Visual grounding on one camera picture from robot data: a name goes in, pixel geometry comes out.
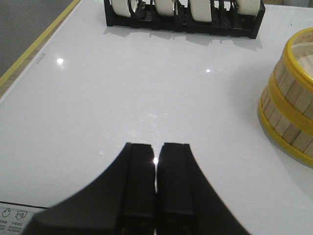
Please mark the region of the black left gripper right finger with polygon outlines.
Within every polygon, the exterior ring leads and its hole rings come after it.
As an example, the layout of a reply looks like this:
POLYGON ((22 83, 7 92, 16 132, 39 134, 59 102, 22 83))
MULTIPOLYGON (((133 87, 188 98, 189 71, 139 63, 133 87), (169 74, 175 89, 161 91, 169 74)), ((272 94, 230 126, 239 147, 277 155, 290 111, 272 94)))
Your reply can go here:
POLYGON ((157 234, 247 235, 199 168, 188 144, 165 143, 157 165, 157 234))

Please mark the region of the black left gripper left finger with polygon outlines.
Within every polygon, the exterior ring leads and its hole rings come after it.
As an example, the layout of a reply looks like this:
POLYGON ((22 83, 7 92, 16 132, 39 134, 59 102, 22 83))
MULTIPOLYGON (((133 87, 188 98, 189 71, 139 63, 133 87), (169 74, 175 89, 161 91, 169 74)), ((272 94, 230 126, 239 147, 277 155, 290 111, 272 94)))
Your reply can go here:
POLYGON ((25 235, 152 235, 155 165, 148 144, 125 144, 109 167, 65 201, 33 216, 25 235))

